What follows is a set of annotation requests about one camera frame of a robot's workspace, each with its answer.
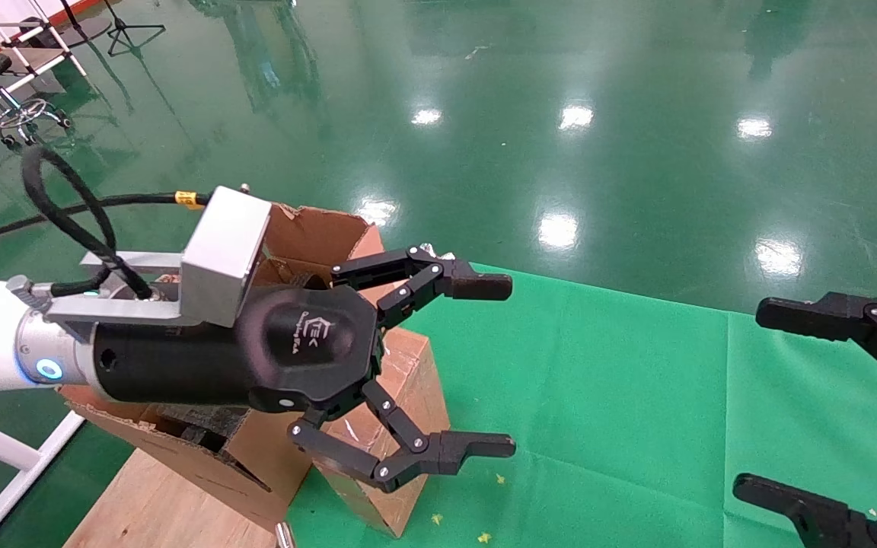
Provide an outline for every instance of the white metal frame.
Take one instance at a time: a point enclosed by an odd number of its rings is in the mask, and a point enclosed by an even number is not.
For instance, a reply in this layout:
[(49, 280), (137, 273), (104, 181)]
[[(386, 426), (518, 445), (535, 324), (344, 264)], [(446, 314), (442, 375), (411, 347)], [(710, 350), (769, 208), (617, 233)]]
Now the white metal frame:
[(49, 462), (53, 461), (83, 421), (82, 416), (74, 412), (67, 413), (66, 418), (56, 426), (56, 430), (43, 441), (39, 450), (0, 432), (0, 461), (18, 468), (18, 474), (15, 474), (6, 489), (0, 493), (0, 523), (46, 470)]
[[(39, 6), (39, 3), (36, 0), (27, 0), (32, 9), (36, 13), (36, 17), (38, 17), (42, 22), (41, 24), (36, 25), (34, 29), (31, 29), (27, 32), (24, 32), (14, 40), (9, 37), (9, 34), (6, 34), (6, 31), (3, 30), (3, 27), (31, 27), (33, 21), (22, 21), (22, 22), (0, 22), (0, 47), (11, 49), (15, 58), (20, 60), (22, 65), (28, 71), (28, 74), (22, 77), (18, 82), (11, 84), (11, 86), (6, 87), (6, 90), (11, 93), (12, 91), (21, 88), (25, 84), (32, 82), (37, 76), (48, 72), (48, 70), (52, 69), (53, 66), (59, 65), (63, 59), (70, 59), (70, 62), (73, 62), (73, 66), (76, 66), (77, 70), (80, 71), (84, 77), (87, 76), (87, 72), (84, 71), (83, 65), (80, 65), (79, 60), (76, 59), (76, 56), (73, 55), (73, 52), (70, 51), (69, 47), (66, 46), (66, 42), (63, 42), (62, 36), (59, 35), (59, 32), (56, 32), (56, 28), (53, 27), (52, 24), (49, 23), (49, 15), (46, 15), (46, 12)], [(49, 33), (53, 35), (53, 38), (56, 39), (56, 42), (59, 42), (59, 48), (62, 49), (62, 53), (59, 53), (54, 59), (51, 59), (49, 62), (46, 62), (45, 65), (35, 67), (32, 66), (28, 59), (25, 59), (25, 56), (22, 55), (20, 48), (18, 48), (18, 44), (21, 42), (27, 41), (29, 38), (36, 36), (37, 34), (42, 33), (43, 31), (48, 30)]]

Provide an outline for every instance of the small debris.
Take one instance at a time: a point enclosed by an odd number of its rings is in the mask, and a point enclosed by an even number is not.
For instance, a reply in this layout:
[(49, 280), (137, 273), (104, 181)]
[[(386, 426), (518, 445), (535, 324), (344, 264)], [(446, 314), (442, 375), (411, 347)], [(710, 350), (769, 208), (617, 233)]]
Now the small debris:
[(476, 46), (476, 48), (473, 49), (473, 52), (466, 56), (466, 60), (474, 58), (476, 53), (480, 52), (480, 49), (489, 49), (490, 47), (491, 46)]

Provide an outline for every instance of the yellow cable tag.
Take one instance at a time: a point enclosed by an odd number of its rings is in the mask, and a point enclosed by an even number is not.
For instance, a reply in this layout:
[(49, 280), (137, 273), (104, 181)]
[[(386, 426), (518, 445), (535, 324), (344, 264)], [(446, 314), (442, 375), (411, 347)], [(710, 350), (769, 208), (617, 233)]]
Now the yellow cable tag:
[(198, 194), (195, 194), (195, 192), (182, 192), (181, 190), (178, 190), (174, 194), (174, 201), (188, 209), (205, 208), (204, 205), (198, 205), (198, 202), (195, 201), (196, 196), (198, 196)]

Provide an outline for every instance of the stool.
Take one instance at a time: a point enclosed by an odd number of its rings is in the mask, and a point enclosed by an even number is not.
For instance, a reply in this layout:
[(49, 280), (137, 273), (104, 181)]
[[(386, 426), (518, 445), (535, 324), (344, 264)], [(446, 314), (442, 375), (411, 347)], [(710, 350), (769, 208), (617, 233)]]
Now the stool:
[[(10, 56), (0, 53), (0, 75), (9, 70), (11, 67)], [(36, 125), (35, 120), (40, 116), (52, 119), (60, 128), (66, 129), (73, 125), (66, 113), (56, 108), (55, 105), (41, 98), (31, 98), (30, 100), (18, 103), (15, 97), (11, 96), (8, 90), (0, 86), (0, 97), (6, 104), (6, 110), (0, 114), (0, 140), (3, 145), (13, 146), (17, 143), (14, 136), (7, 134), (7, 129), (15, 129), (20, 136), (22, 142), (27, 145), (36, 144)]]

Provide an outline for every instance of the robotic arm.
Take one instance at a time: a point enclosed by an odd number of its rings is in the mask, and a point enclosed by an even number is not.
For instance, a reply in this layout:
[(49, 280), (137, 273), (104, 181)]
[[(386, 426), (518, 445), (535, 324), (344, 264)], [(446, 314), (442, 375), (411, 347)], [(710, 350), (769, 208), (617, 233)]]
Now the robotic arm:
[[(383, 492), (420, 474), (457, 474), (474, 455), (511, 457), (504, 434), (423, 433), (375, 379), (387, 330), (439, 295), (504, 301), (512, 279), (410, 247), (332, 266), (330, 288), (254, 285), (270, 211), (219, 187), (184, 253), (88, 253), (97, 291), (58, 296), (24, 276), (0, 282), (0, 390), (86, 384), (122, 402), (303, 412), (289, 427), (293, 443)], [(147, 284), (150, 298), (139, 299), (142, 274), (180, 281)], [(376, 305), (358, 293), (403, 280)], [(379, 461), (321, 432), (362, 403), (399, 443), (396, 454)]]
[[(765, 298), (756, 322), (818, 339), (850, 339), (877, 361), (877, 298), (838, 292), (817, 302)], [(752, 474), (737, 476), (733, 495), (787, 516), (806, 548), (877, 548), (877, 520), (843, 502)]]

